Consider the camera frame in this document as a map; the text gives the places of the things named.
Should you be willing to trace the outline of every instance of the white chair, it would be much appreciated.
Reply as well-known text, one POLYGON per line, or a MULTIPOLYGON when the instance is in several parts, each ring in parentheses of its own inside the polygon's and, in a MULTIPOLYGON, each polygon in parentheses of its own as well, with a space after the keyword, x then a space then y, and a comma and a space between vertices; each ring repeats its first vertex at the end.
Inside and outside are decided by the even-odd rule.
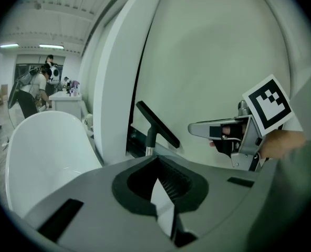
POLYGON ((58 111, 35 114, 15 129, 9 142, 5 171, 8 207, 23 218, 52 192, 100 167, 77 118, 58 111))

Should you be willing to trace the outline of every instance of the human hand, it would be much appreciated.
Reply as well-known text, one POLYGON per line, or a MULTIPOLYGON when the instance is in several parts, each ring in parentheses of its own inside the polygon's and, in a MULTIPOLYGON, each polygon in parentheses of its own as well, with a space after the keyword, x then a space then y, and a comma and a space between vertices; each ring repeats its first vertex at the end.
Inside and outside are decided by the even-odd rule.
MULTIPOLYGON (((244 134, 246 126, 243 126, 242 133, 244 134)), ((226 135, 230 134, 230 127, 225 126, 222 132, 226 135)), ((293 149, 300 148, 305 144, 303 132, 274 130, 266 135, 266 139, 261 146, 259 153, 262 159, 281 159, 293 149)))

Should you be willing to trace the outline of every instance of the ceiling light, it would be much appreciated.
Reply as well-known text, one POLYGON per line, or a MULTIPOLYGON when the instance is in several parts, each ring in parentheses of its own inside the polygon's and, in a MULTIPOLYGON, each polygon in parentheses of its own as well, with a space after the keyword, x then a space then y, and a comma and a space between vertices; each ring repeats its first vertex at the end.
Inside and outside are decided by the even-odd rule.
POLYGON ((1 48, 14 48, 19 47, 18 44, 6 44, 6 45, 0 45, 1 48))
POLYGON ((44 44, 40 44, 39 47, 40 47, 40 48, 58 48, 58 49, 64 49, 63 46, 44 45, 44 44))

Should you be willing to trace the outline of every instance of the metal rod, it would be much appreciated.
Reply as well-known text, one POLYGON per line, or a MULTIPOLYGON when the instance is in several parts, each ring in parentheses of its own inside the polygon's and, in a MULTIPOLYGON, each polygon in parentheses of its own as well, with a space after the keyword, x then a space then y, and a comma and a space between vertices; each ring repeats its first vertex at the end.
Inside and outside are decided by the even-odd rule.
POLYGON ((154 152, 154 148, 150 148, 149 146, 147 146, 145 156, 151 156, 153 155, 153 152, 154 152))

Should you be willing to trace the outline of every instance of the ceiling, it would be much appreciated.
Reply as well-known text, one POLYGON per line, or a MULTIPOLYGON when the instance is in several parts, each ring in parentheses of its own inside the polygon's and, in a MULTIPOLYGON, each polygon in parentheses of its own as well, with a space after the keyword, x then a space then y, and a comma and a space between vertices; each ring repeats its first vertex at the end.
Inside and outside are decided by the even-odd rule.
POLYGON ((17 53, 81 55, 98 17, 111 0, 18 0, 0 26, 0 45, 18 43, 17 53), (64 50, 40 48, 62 45, 64 50))

